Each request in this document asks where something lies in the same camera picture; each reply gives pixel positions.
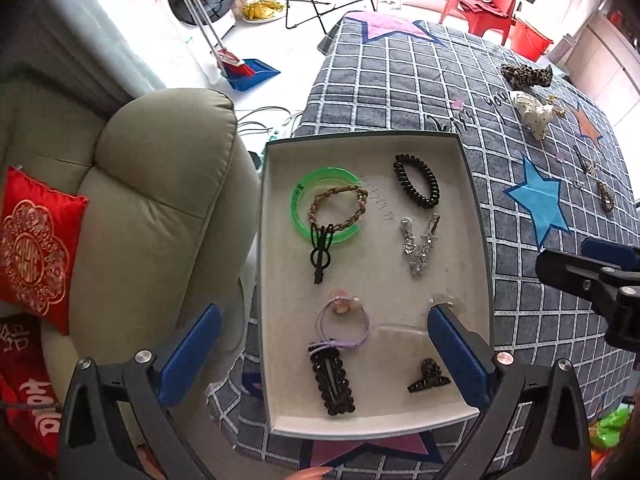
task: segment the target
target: green bangle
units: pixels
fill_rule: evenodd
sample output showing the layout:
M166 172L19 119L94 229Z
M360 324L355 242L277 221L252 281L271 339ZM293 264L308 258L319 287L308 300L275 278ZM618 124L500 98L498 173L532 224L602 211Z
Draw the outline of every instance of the green bangle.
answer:
M293 194L291 195L291 219L293 220L293 225L295 225L296 229L307 240L309 240L310 226L305 227L302 224L300 215L298 214L298 203L300 202L300 197L304 193L305 189L314 186L321 180L333 180L338 181L342 184L354 184L356 186L360 185L360 180L357 176L355 176L353 173L349 173L349 171L347 170L342 170L341 168L321 168L320 170L312 171L298 183L298 185L293 190ZM352 225L351 227L347 227L344 231L339 231L334 234L332 243L337 244L339 242L343 242L347 238L351 238L359 230L360 228L356 224Z

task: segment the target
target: floral embroidered pattern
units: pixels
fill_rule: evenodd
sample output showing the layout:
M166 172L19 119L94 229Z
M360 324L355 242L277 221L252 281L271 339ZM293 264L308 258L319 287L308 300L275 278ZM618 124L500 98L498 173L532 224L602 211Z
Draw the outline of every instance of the floral embroidered pattern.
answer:
M46 315L65 297L68 261L49 209L31 200L18 202L2 222L0 243L0 264L18 301Z

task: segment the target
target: sofa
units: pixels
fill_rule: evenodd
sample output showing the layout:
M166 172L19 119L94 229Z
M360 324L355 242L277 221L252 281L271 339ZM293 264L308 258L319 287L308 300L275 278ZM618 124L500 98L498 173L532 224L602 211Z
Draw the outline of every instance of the sofa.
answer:
M8 166L21 166L89 199L68 292L69 335L42 321L60 402L79 358L126 362L210 303L223 329L193 389L228 373L244 345L258 206L258 177L236 126L230 99L209 89L152 92L105 118L29 75L0 84L0 191ZM22 310L5 303L0 317ZM130 408L122 411L133 442L142 442Z

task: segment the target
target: red cloth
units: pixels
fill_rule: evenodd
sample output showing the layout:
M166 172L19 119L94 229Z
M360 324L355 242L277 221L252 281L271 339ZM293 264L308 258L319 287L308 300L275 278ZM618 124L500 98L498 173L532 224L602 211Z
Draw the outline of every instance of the red cloth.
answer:
M499 10L494 4L488 4L482 0L458 0L464 10L472 13L488 12L498 18L507 18L508 14Z
M85 196L56 191L15 168L8 170L0 300L27 306L63 335L69 333L68 290L87 203Z
M34 407L58 402L42 356L40 322L31 314L0 319L0 397ZM31 447L51 458L58 456L62 414L55 408L7 409L6 415L9 425Z

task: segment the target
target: brown hair tie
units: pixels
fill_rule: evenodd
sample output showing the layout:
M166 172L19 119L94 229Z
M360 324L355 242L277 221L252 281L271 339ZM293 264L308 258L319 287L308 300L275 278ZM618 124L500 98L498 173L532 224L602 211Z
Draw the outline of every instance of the brown hair tie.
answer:
M344 222L338 225L334 225L334 233L337 233L338 231L342 231L343 229L346 229L347 227L351 227L353 224L355 224L358 221L358 219L362 215L364 215L366 211L367 196L369 195L369 192L366 189L360 186L356 186L355 184L350 184L349 186L342 186L342 187L330 187L324 193L317 194L316 197L314 198L314 201L311 203L311 206L309 207L309 221L312 224L318 225L316 212L318 211L318 206L320 205L322 200L324 200L325 198L329 198L331 195L337 195L340 193L344 193L346 191L356 192L358 208Z

